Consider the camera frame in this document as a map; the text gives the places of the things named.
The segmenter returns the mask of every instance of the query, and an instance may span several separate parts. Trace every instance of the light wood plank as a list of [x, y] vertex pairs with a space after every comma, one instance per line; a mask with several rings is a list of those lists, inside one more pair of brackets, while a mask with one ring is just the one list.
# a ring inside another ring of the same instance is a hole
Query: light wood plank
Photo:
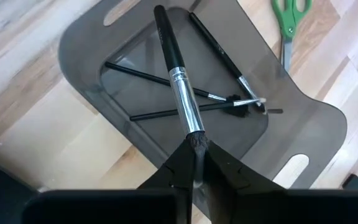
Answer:
[[329, 1], [313, 1], [312, 8], [301, 20], [296, 30], [296, 36], [293, 40], [290, 75], [299, 71], [310, 58], [313, 50], [320, 45], [339, 20], [339, 15], [336, 14], [335, 8]]
[[358, 86], [358, 71], [350, 62], [342, 69], [328, 93], [322, 100], [330, 105], [341, 108]]
[[0, 165], [25, 182], [43, 186], [41, 174], [95, 118], [62, 80], [0, 137]]
[[269, 47], [281, 40], [277, 18], [270, 1], [237, 0]]
[[130, 146], [131, 143], [99, 114], [49, 164], [42, 174], [44, 185], [50, 189], [95, 188]]
[[341, 107], [347, 118], [347, 135], [342, 148], [312, 185], [313, 188], [338, 188], [358, 160], [358, 86]]
[[27, 4], [28, 2], [24, 6], [24, 8], [27, 8], [27, 10], [24, 11], [19, 18], [5, 18], [5, 20], [8, 20], [9, 22], [7, 22], [3, 29], [0, 30], [0, 50], [6, 48], [6, 46], [11, 42], [15, 42], [17, 39], [23, 38], [23, 36], [27, 35], [28, 32], [33, 29], [32, 25], [40, 22], [40, 19], [44, 18], [43, 15], [47, 13], [48, 9], [52, 7], [54, 1], [38, 1], [37, 3], [31, 4], [32, 7], [29, 7]]
[[326, 83], [324, 83], [323, 87], [320, 89], [320, 91], [317, 93], [315, 99], [322, 101], [324, 97], [328, 94], [329, 91], [331, 91], [331, 88], [333, 87], [334, 83], [338, 79], [338, 77], [341, 75], [343, 70], [346, 68], [347, 65], [350, 64], [350, 59], [348, 57], [345, 57], [342, 62], [336, 67], [333, 74], [328, 78]]
[[89, 9], [95, 0], [56, 1], [54, 5], [26, 31], [0, 50], [0, 92], [9, 80], [42, 49], [57, 38], [78, 16]]
[[0, 135], [63, 78], [57, 64], [57, 47], [58, 39], [34, 57], [0, 93]]
[[305, 94], [314, 98], [357, 41], [358, 1], [334, 26], [301, 68], [292, 73], [295, 83]]
[[131, 146], [107, 171], [98, 184], [101, 189], [135, 189], [147, 180], [157, 168]]
[[89, 103], [80, 93], [78, 93], [74, 88], [69, 89], [70, 93], [81, 102], [88, 110], [90, 110], [93, 114], [98, 115], [99, 111], [95, 109], [91, 103]]
[[211, 224], [211, 221], [194, 204], [191, 207], [192, 224]]
[[342, 17], [356, 0], [331, 0], [337, 13]]

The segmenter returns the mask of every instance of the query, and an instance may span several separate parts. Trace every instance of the brush handle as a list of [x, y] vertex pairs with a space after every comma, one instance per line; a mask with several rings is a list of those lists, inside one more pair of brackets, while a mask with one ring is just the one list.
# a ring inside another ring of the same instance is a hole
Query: brush handle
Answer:
[[[210, 105], [202, 105], [199, 107], [200, 111], [209, 111], [209, 110], [218, 110], [223, 108], [232, 108], [234, 107], [233, 102], [225, 102], [225, 103], [213, 103]], [[163, 118], [166, 116], [173, 116], [177, 115], [178, 110], [167, 110], [167, 111], [160, 111], [155, 113], [147, 113], [147, 114], [140, 114], [129, 117], [130, 121], [143, 121], [146, 119], [154, 119], [154, 118]]]
[[188, 79], [185, 63], [183, 62], [178, 42], [164, 7], [156, 6], [154, 8], [154, 16], [181, 126], [186, 134], [204, 131], [200, 111], [198, 110], [193, 89]]
[[[257, 99], [257, 95], [252, 91], [250, 85], [248, 84], [246, 78], [242, 76], [242, 73], [234, 64], [234, 62], [230, 59], [227, 53], [223, 50], [223, 48], [219, 45], [217, 40], [212, 36], [212, 34], [208, 31], [208, 29], [204, 26], [204, 24], [198, 19], [194, 12], [189, 13], [190, 21], [193, 25], [198, 29], [201, 35], [205, 38], [207, 43], [211, 46], [215, 54], [218, 56], [220, 61], [222, 61], [223, 65], [229, 70], [229, 73], [240, 83], [240, 85], [245, 89], [248, 96], [252, 99]], [[256, 106], [258, 110], [262, 113], [266, 111], [265, 106], [257, 102]]]
[[163, 6], [156, 6], [154, 8], [154, 17], [168, 71], [175, 67], [184, 67], [185, 62], [181, 56], [179, 45], [165, 8]]
[[205, 38], [207, 43], [214, 50], [215, 54], [221, 59], [222, 63], [225, 67], [230, 71], [230, 74], [238, 79], [242, 76], [240, 70], [236, 67], [234, 62], [229, 58], [227, 53], [223, 50], [223, 48], [219, 45], [216, 39], [212, 36], [212, 34], [208, 31], [208, 29], [204, 26], [204, 24], [198, 19], [194, 12], [189, 14], [190, 21], [194, 24], [196, 29], [201, 33], [201, 35]]
[[[133, 69], [130, 69], [130, 68], [122, 67], [120, 65], [116, 65], [116, 64], [113, 64], [111, 62], [104, 63], [104, 66], [106, 66], [108, 68], [111, 68], [113, 70], [124, 72], [126, 74], [134, 75], [134, 76], [139, 77], [139, 78], [144, 78], [144, 79], [147, 79], [147, 80], [159, 83], [159, 84], [163, 84], [163, 85], [166, 85], [166, 86], [171, 86], [171, 83], [167, 79], [156, 77], [154, 75], [149, 75], [147, 73], [140, 72], [140, 71], [137, 71], [137, 70], [133, 70]], [[208, 98], [208, 96], [210, 94], [207, 91], [200, 90], [198, 88], [193, 88], [193, 91], [194, 91], [194, 94], [196, 94], [198, 96], [205, 97], [205, 98]]]

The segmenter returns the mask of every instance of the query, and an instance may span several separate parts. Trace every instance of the black bristles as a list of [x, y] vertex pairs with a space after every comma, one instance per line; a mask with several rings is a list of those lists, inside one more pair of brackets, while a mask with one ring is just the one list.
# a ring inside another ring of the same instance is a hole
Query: black bristles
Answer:
[[[241, 100], [241, 96], [239, 95], [231, 95], [226, 98], [228, 102], [233, 102], [235, 100]], [[231, 107], [231, 108], [224, 108], [223, 111], [227, 114], [239, 117], [239, 118], [245, 118], [249, 115], [249, 108], [248, 105], [244, 106], [237, 106], [237, 107]]]
[[208, 150], [209, 139], [205, 136], [204, 131], [195, 131], [186, 136], [191, 148], [196, 153], [195, 159], [195, 174], [194, 174], [194, 188], [201, 187], [204, 179], [204, 157]]

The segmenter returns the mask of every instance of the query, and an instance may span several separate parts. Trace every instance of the small makeup brush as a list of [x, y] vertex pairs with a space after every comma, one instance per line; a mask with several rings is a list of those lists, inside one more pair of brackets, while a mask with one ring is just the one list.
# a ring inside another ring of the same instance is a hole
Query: small makeup brush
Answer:
[[[245, 106], [249, 104], [253, 104], [256, 102], [265, 103], [265, 98], [260, 98], [257, 100], [236, 100], [232, 102], [225, 102], [225, 103], [213, 103], [209, 105], [202, 105], [199, 107], [200, 111], [209, 111], [209, 110], [218, 110], [218, 109], [225, 109], [225, 108], [235, 108], [240, 106]], [[173, 116], [177, 115], [178, 110], [167, 110], [167, 111], [160, 111], [155, 113], [147, 113], [147, 114], [140, 114], [135, 116], [130, 116], [129, 119], [131, 121], [143, 121], [146, 119], [154, 119], [154, 118], [163, 118], [166, 116]]]
[[[227, 53], [222, 49], [217, 40], [212, 36], [212, 34], [208, 31], [208, 29], [204, 26], [204, 24], [198, 19], [194, 12], [189, 13], [190, 21], [196, 27], [196, 29], [200, 32], [200, 34], [204, 37], [205, 41], [209, 44], [209, 46], [213, 49], [216, 56], [220, 59], [223, 65], [229, 70], [229, 73], [235, 78], [240, 86], [245, 90], [248, 96], [252, 99], [257, 99], [258, 97], [252, 91], [250, 85], [248, 84], [245, 77], [242, 76], [240, 70], [236, 67], [234, 62], [229, 58]], [[255, 103], [257, 109], [261, 113], [266, 113], [265, 105], [261, 102]]]

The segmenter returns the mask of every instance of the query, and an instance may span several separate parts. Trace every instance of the translucent gray tray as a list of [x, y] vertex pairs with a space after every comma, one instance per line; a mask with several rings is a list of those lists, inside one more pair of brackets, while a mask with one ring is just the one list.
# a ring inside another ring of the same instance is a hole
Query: translucent gray tray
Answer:
[[[185, 137], [178, 116], [139, 122], [130, 122], [129, 116], [174, 109], [172, 91], [108, 70], [103, 63], [108, 60], [168, 78], [153, 15], [154, 6], [162, 4], [169, 9], [193, 87], [222, 96], [244, 96], [189, 23], [188, 11], [196, 13], [252, 88], [267, 99], [267, 108], [284, 110], [268, 115], [251, 110], [247, 118], [201, 112], [208, 137], [270, 179], [291, 156], [305, 154], [310, 162], [292, 187], [307, 188], [313, 183], [341, 147], [346, 119], [338, 109], [302, 94], [237, 1], [143, 0], [104, 26], [105, 15], [119, 2], [101, 1], [66, 30], [60, 42], [60, 66], [71, 85], [153, 164], [159, 167]], [[198, 97], [197, 102], [212, 103]]]

